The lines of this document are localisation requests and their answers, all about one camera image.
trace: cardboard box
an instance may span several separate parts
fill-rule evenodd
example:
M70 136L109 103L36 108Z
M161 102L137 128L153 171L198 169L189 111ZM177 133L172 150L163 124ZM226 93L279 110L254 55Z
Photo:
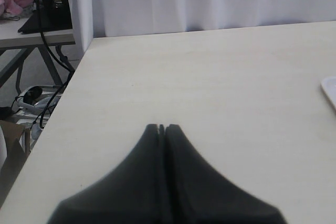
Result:
M24 126L0 121L5 136L7 157L0 170L0 207L5 201L13 183L19 175L30 152L30 133ZM24 139L23 150L19 141Z

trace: white tray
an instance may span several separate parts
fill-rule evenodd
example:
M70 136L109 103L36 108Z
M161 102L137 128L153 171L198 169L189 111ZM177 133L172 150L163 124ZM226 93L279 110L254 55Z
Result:
M336 76L325 78L321 82L321 86L326 96L329 98L330 102L336 109Z

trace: table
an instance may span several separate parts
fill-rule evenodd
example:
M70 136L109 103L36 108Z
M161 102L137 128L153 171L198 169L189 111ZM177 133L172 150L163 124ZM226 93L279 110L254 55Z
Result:
M17 32L27 20L28 18L21 18L19 21L0 20L0 56L6 50L21 49L20 52L8 63L8 65L0 71L0 87L8 80L15 70L18 69L16 82L16 89L18 93L20 93L19 81L23 62L35 48L38 48L40 51L55 84L62 84L62 80L43 44L40 34L21 34ZM45 33L45 37L49 46L75 44L72 29L47 32Z
M334 223L336 114L320 82L336 72L335 36L326 22L94 39L0 223L46 223L114 169L148 123L179 124L288 223Z

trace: curtain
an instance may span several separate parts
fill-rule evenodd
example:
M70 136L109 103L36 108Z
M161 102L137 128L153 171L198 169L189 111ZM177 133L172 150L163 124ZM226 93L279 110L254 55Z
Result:
M336 20L336 0L70 0L75 39Z

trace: desk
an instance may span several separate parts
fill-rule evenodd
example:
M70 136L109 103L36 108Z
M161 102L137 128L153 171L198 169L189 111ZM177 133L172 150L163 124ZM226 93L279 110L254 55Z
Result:
M334 224L336 115L320 82L336 73L335 37L327 22L94 39L0 223L46 223L114 169L148 123L176 123L288 223Z
M0 55L2 55L5 50L21 49L16 57L8 63L5 69L1 70L0 87L7 81L16 69L19 69L16 83L16 88L19 93L19 80L22 71L22 64L34 48L38 48L40 51L55 84L62 84L62 80L55 68L55 65L47 49L43 45L40 34L20 34L17 32L27 20L28 18L22 18L19 21L0 20ZM50 46L75 44L72 29L47 32L45 33L45 37Z

